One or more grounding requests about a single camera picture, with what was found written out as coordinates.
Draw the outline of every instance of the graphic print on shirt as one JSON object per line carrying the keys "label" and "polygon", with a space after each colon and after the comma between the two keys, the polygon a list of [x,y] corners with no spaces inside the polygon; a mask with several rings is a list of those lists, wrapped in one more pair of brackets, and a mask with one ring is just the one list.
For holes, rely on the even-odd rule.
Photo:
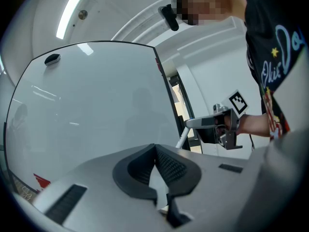
{"label": "graphic print on shirt", "polygon": [[290,130],[288,121],[273,98],[273,93],[293,67],[301,46],[306,44],[300,30],[290,34],[284,26],[277,25],[275,33],[276,45],[269,46],[269,59],[264,61],[261,72],[261,91],[267,110],[271,139],[279,138]]}
{"label": "graphic print on shirt", "polygon": [[263,94],[263,100],[266,107],[266,112],[268,115],[268,123],[269,123],[269,133],[270,139],[276,139],[281,137],[282,135],[282,125],[280,123],[280,119],[278,116],[275,116],[273,111],[273,97],[272,91],[268,87],[266,87],[266,93]]}

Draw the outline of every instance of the cable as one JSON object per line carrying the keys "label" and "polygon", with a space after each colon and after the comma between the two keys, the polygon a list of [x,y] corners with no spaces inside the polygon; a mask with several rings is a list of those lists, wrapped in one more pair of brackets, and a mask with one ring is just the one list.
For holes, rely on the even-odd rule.
{"label": "cable", "polygon": [[251,143],[252,143],[251,151],[253,151],[255,149],[255,146],[254,146],[254,142],[252,140],[251,134],[249,134],[249,137],[250,137],[250,140],[251,140]]}

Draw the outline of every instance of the black vent slot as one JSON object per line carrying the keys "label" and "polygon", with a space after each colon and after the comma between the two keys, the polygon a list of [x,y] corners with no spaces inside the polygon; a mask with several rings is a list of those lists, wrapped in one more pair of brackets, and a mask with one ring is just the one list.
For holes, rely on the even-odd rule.
{"label": "black vent slot", "polygon": [[233,166],[233,165],[229,165],[229,164],[225,164],[225,163],[222,163],[219,168],[222,168],[222,169],[225,169],[225,170],[228,170],[228,171],[232,171],[232,172],[236,172],[238,174],[241,173],[242,171],[242,167],[238,167],[238,166]]}
{"label": "black vent slot", "polygon": [[46,216],[58,224],[62,224],[81,199],[87,188],[73,185],[65,194],[46,212]]}

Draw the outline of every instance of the white rod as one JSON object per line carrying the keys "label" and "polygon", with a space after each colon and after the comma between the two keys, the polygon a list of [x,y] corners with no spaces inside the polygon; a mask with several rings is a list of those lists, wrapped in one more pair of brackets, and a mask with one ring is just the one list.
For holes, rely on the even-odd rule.
{"label": "white rod", "polygon": [[176,148],[180,149],[182,148],[183,144],[184,144],[184,141],[187,139],[188,137],[188,134],[189,134],[189,131],[190,129],[185,127],[184,130],[183,130],[183,133],[178,141],[178,143],[176,144]]}

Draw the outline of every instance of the gray plastic surface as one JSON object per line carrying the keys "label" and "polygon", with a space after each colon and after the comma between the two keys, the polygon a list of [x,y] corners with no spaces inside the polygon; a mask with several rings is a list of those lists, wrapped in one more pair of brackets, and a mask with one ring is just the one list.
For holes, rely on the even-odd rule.
{"label": "gray plastic surface", "polygon": [[[64,222],[74,231],[256,231],[284,209],[295,194],[309,158],[309,130],[289,133],[268,147],[252,152],[249,160],[201,155],[164,145],[202,170],[196,188],[176,197],[181,213],[192,221],[173,229],[152,201],[131,198],[112,179],[115,164],[144,146],[81,164],[52,183],[34,202],[41,212],[73,184],[88,188]],[[224,163],[243,168],[239,173],[219,168]]]}

